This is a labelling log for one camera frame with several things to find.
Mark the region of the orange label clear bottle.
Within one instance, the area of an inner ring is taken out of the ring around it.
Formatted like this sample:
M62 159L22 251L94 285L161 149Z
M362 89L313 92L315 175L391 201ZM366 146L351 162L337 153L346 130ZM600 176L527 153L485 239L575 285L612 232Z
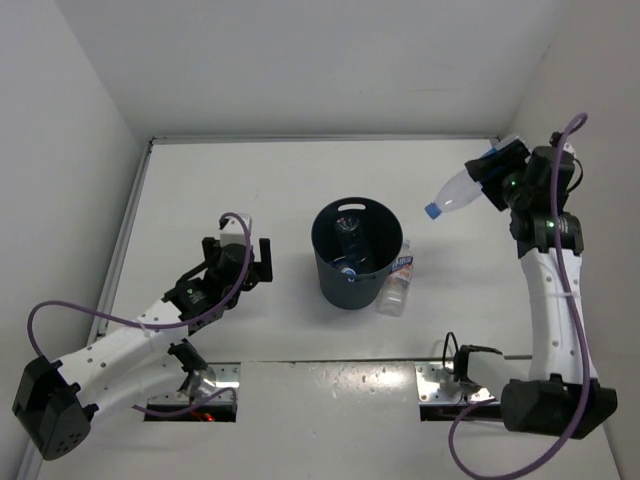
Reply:
M401 250L392 263L391 270L381 289L376 308L381 314L400 317L405 309L413 278L414 255L411 242L404 239Z

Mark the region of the blue label Pocari bottle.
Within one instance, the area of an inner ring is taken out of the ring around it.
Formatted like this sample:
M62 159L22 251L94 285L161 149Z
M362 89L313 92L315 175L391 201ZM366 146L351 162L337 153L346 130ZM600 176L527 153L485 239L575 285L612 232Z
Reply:
M341 256L332 260L329 265L354 282L356 276L367 275L375 270L375 261L370 256Z

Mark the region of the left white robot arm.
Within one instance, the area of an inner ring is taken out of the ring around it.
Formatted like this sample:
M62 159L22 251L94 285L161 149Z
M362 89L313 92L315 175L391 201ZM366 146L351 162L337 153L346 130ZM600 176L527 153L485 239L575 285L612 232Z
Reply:
M12 411L42 458L83 442L93 425L148 398L180 390L190 399L208 372L190 336L237 305L242 292L273 279L271 242L206 237L204 260L135 320L57 360L39 354L22 373Z

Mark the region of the clear bottle white cap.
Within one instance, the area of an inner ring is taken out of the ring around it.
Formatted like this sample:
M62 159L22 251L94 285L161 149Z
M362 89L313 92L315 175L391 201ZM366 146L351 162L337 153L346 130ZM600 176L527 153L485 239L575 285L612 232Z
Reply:
M343 215L334 224L334 231L345 259L358 272L374 270L375 262L362 222L357 215Z

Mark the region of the blue cap clear bottle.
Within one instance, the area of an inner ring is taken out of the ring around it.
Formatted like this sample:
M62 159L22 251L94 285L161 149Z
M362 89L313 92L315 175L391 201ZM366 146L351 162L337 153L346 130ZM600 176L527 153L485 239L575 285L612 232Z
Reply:
M507 135L481 157L494 150L501 149L503 146L516 139L521 140L520 136L517 134ZM484 194L482 192L480 182L472 180L466 171L465 166L463 166L461 171L445 183L436 195L435 200L426 205L424 210L432 220L435 220L445 213L450 213L469 205L481 195Z

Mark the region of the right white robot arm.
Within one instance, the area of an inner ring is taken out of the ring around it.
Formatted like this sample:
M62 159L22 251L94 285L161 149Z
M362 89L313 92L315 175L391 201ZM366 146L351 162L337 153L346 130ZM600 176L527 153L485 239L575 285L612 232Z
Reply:
M618 400L581 352L571 316L581 307L584 241L580 221L564 206L579 163L572 153L562 153L553 194L555 153L554 145L528 149L511 137L465 164L489 201L510 212L509 230L529 292L532 358L528 377L519 379L499 350L463 345L453 359L453 379L486 388L509 431L560 437L573 425L571 438L582 439L615 412Z

